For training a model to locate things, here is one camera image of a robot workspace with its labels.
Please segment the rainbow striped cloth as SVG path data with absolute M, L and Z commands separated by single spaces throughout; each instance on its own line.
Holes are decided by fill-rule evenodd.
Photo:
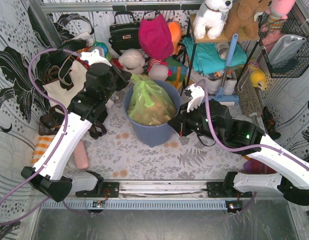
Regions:
M 171 56 L 168 57 L 165 61 L 168 64 L 169 69 L 172 71 L 172 75 L 168 76 L 165 82 L 169 83 L 177 90 L 182 86 L 186 73 L 188 71 L 188 67 L 183 65 L 181 62 L 175 60 Z M 148 75 L 149 61 L 147 65 L 147 75 Z

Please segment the white plush dog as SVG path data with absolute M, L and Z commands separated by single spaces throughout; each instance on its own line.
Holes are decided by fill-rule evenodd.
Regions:
M 218 38 L 224 29 L 232 6 L 232 0 L 204 0 L 193 22 L 194 37 L 197 40 L 205 36 L 211 40 Z

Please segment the yellow plush toy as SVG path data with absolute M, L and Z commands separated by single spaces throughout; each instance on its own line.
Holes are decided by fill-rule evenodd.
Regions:
M 261 91 L 264 91 L 266 88 L 266 75 L 265 73 L 259 68 L 252 66 L 250 71 L 250 81 L 254 88 L 258 88 Z

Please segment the silver foil pouch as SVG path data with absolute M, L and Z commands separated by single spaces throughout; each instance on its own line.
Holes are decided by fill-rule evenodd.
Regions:
M 269 63 L 276 65 L 291 59 L 306 41 L 306 37 L 295 34 L 282 36 L 268 54 Z

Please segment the wooden metal shelf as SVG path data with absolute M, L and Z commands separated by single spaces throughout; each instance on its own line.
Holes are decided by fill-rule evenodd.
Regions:
M 191 37 L 191 34 L 194 33 L 195 17 L 196 17 L 195 14 L 189 15 L 189 20 L 187 21 L 187 31 L 186 31 L 186 34 L 184 35 L 185 37 Z M 245 29 L 243 27 L 239 27 L 237 31 L 238 31 L 237 32 L 237 34 L 238 34 L 237 41 L 238 42 L 241 43 L 241 42 L 253 42 L 253 41 L 255 41 L 255 43 L 258 44 L 258 41 L 260 40 L 259 36 L 248 37 L 247 34 L 245 33 Z M 195 57 L 197 45 L 205 44 L 205 43 L 226 43 L 226 42 L 230 43 L 232 38 L 227 37 L 225 35 L 225 30 L 223 29 L 222 32 L 221 32 L 221 35 L 218 36 L 215 39 L 210 39 L 206 35 L 202 39 L 196 39 L 194 36 L 192 37 L 192 39 L 193 39 L 193 42 L 194 42 L 193 47 L 192 47 L 192 54 L 190 54 L 187 51 L 186 47 L 184 48 L 184 53 L 183 53 L 183 61 L 185 61 L 186 55 L 187 55 L 188 56 L 187 62 L 189 64 L 188 65 L 189 72 L 186 75 L 187 78 L 186 78 L 185 84 L 183 85 L 183 89 L 185 89 L 189 85 L 189 82 L 190 82 L 190 77 L 191 77 L 191 72 L 192 72 L 192 69 L 193 69 L 193 62 L 194 62 L 194 57 Z

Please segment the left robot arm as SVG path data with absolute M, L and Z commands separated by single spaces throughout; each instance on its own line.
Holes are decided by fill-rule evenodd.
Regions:
M 57 203 L 70 193 L 82 198 L 105 197 L 109 193 L 104 188 L 103 177 L 94 171 L 68 177 L 63 173 L 83 135 L 106 119 L 107 101 L 114 92 L 124 89 L 131 77 L 130 72 L 110 63 L 90 64 L 84 87 L 71 99 L 52 143 L 33 166 L 25 166 L 21 171 L 21 176 L 34 189 Z

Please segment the green trash bag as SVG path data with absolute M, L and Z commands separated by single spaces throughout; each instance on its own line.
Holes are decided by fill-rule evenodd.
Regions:
M 133 82 L 133 93 L 128 108 L 141 104 L 149 108 L 154 105 L 154 101 L 167 101 L 173 104 L 167 92 L 147 75 L 134 74 L 131 76 L 131 80 Z

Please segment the teal folded cloth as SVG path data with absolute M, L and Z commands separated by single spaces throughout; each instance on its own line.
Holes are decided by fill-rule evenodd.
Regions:
M 230 67 L 244 65 L 247 61 L 247 54 L 237 44 L 230 63 Z M 192 68 L 195 72 L 204 75 L 223 70 L 226 60 L 221 59 L 214 43 L 199 43 L 196 45 Z

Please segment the brown teddy bear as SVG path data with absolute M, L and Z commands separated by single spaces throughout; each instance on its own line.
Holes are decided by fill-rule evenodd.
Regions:
M 269 9 L 271 0 L 238 0 L 230 9 L 225 25 L 225 35 L 231 38 L 239 28 L 243 28 L 245 34 L 254 39 L 259 36 L 259 24 L 255 20 L 257 13 L 263 14 Z

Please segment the purple orange sock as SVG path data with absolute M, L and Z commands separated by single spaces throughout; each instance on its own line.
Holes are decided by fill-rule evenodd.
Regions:
M 246 155 L 243 156 L 246 162 L 243 164 L 243 169 L 248 174 L 275 174 L 276 171 L 268 167 L 260 161 L 250 158 Z

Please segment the blue trash bin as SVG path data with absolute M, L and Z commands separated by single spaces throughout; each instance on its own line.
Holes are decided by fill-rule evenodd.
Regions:
M 180 106 L 182 105 L 182 99 L 180 97 L 178 90 L 174 86 L 170 85 L 165 81 L 154 80 L 154 82 L 156 82 L 166 91 L 166 93 L 171 98 L 174 106 L 176 107 L 176 113 L 178 113 Z M 128 116 L 127 110 L 131 101 L 132 94 L 133 94 L 133 87 L 130 87 L 123 98 L 123 109 L 125 116 L 132 125 L 134 135 L 143 144 L 148 145 L 151 148 L 166 143 L 173 135 L 176 134 L 176 131 L 170 125 L 168 125 L 167 122 L 155 126 L 142 125 L 133 121 Z

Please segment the white shoe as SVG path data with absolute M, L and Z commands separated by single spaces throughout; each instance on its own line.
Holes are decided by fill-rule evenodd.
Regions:
M 200 75 L 198 72 L 192 71 L 190 74 L 190 80 L 194 83 L 199 82 L 204 79 L 208 85 L 209 95 L 215 95 L 220 88 L 222 78 L 210 79 L 208 77 Z M 226 76 L 226 80 L 223 86 L 224 95 L 232 95 L 235 91 L 235 86 L 237 84 L 236 74 L 232 71 L 231 74 Z

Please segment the white plush sheep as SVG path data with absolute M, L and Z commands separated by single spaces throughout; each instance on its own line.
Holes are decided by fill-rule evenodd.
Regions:
M 141 75 L 144 72 L 144 65 L 146 63 L 142 53 L 133 48 L 126 50 L 118 58 L 118 62 L 124 71 L 134 75 Z

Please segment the pink plush toy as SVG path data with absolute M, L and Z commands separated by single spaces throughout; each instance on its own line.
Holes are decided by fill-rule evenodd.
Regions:
M 273 0 L 265 11 L 267 18 L 264 26 L 267 29 L 279 30 L 288 19 L 288 13 L 292 10 L 296 0 Z

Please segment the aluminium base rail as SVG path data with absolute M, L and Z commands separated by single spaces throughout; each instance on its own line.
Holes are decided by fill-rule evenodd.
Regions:
M 33 185 L 35 189 L 61 202 L 71 195 L 78 198 L 117 198 L 118 196 L 179 196 L 206 192 L 210 198 L 249 198 L 254 192 L 280 193 L 278 188 L 286 181 L 279 174 L 249 175 L 240 174 L 235 182 L 231 177 L 224 181 L 204 180 L 124 180 L 108 181 L 94 176 L 80 176 L 75 179 L 43 179 Z

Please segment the pink case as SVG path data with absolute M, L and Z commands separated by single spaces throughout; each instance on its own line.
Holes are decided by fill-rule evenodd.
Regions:
M 74 162 L 79 170 L 86 170 L 89 166 L 89 158 L 86 151 L 85 143 L 80 140 L 73 151 Z

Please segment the cream canvas tote bag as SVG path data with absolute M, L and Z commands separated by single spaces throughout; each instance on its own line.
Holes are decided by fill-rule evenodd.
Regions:
M 47 95 L 63 104 L 66 108 L 71 100 L 84 89 L 87 69 L 78 60 L 74 60 L 64 78 L 54 80 L 43 87 Z

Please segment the black round hat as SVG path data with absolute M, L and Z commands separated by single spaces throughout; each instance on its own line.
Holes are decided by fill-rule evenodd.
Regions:
M 57 51 L 52 51 L 49 53 L 49 62 L 53 66 L 61 66 L 64 61 L 70 56 L 70 53 L 62 50 L 70 50 L 72 52 L 77 52 L 81 49 L 84 49 L 88 46 L 88 41 L 84 39 L 72 39 L 67 42 L 64 42 L 61 46 L 58 47 Z

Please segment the orange plush toy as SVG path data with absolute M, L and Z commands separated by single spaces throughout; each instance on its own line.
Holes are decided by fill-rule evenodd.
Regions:
M 170 21 L 167 23 L 170 34 L 171 34 L 171 41 L 173 44 L 174 49 L 178 47 L 178 43 L 182 37 L 182 29 L 181 25 L 177 21 Z

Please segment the magenta cloth bag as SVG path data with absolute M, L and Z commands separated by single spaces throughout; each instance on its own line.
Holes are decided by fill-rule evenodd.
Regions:
M 142 19 L 138 30 L 139 44 L 150 58 L 165 60 L 174 51 L 172 35 L 161 13 L 154 19 Z

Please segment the pink plush doll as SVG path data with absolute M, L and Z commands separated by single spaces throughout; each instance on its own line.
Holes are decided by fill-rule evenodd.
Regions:
M 150 79 L 160 81 L 165 81 L 173 74 L 165 61 L 155 58 L 149 60 L 147 72 Z

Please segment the red cloth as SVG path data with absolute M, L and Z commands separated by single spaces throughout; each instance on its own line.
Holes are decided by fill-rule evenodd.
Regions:
M 112 62 L 115 66 L 117 66 L 119 69 L 122 69 L 122 68 L 123 68 L 123 66 L 119 63 L 119 59 L 118 59 L 118 58 L 113 58 L 113 59 L 111 60 L 111 62 Z

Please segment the black leather handbag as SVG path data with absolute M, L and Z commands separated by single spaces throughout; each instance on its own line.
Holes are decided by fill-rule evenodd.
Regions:
M 118 24 L 116 17 L 119 15 L 130 15 L 132 22 Z M 139 42 L 140 23 L 136 21 L 133 13 L 130 11 L 117 11 L 114 15 L 114 23 L 109 26 L 110 38 L 108 42 L 111 48 L 119 55 L 121 51 L 129 49 L 141 49 Z

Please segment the colourful printed bag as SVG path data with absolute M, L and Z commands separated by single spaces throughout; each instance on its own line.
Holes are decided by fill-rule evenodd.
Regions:
M 112 59 L 110 51 L 105 43 L 95 41 L 92 45 L 92 49 L 97 49 L 99 51 L 99 55 L 106 58 L 108 61 Z

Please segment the crumpled brown paper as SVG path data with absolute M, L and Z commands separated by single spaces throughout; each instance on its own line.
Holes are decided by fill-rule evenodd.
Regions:
M 167 101 L 154 101 L 154 105 L 146 107 L 144 104 L 134 105 L 128 108 L 128 116 L 138 124 L 144 126 L 158 126 L 171 120 L 176 115 L 173 103 Z

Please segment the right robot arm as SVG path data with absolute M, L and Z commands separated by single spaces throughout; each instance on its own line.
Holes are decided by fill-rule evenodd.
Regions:
M 209 100 L 187 111 L 187 105 L 183 104 L 167 123 L 181 136 L 196 133 L 213 139 L 226 151 L 257 160 L 275 171 L 267 174 L 230 171 L 222 184 L 227 195 L 279 194 L 291 203 L 309 206 L 309 162 L 278 145 L 253 123 L 232 118 L 227 106 Z

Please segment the orange checkered cloth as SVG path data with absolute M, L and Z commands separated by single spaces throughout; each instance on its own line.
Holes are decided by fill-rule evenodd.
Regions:
M 34 152 L 32 154 L 32 164 L 35 164 L 44 155 L 54 138 L 55 135 L 42 135 L 38 137 Z

